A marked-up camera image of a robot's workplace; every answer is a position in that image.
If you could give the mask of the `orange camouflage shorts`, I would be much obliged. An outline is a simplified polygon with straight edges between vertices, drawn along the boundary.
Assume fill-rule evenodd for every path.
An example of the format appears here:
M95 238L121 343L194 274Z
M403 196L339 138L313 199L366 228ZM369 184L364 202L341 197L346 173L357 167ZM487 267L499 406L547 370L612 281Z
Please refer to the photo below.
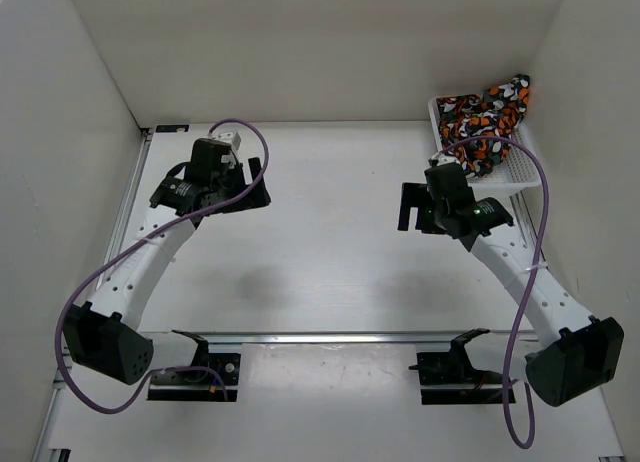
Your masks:
M493 138L510 137L523 121L529 104L530 83L529 76L518 74L480 95L436 99L442 145L448 147L464 139L472 140L452 152L467 177L484 177L506 159L510 146Z

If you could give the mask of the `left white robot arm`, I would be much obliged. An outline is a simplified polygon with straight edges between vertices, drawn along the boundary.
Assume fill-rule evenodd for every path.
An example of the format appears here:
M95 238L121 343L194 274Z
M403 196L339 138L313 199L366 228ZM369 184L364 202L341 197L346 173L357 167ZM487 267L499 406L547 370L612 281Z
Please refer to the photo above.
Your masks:
M190 160L167 172L150 197L134 252L64 318L62 332L74 363L127 385L170 367L188 382L206 377L210 359L201 337L177 330L145 336L138 328L167 267L201 224L201 209L222 214L270 204L262 181L250 185L245 180L258 176L261 163L253 157L242 164L240 143L236 132L199 138Z

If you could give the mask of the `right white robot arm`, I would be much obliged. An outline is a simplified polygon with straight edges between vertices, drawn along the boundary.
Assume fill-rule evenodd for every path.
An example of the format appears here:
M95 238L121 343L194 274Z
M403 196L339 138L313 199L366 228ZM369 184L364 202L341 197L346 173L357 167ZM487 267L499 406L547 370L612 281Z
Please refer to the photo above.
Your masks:
M621 325L612 317L594 316L534 262L509 211L494 197L476 198L457 165L431 167L425 178L422 184L403 184L399 230L410 229L415 212L415 230L459 241L524 306L523 316L538 340L530 344L472 329L451 341L445 371L470 382L485 372L507 370L552 407L611 381L624 339Z

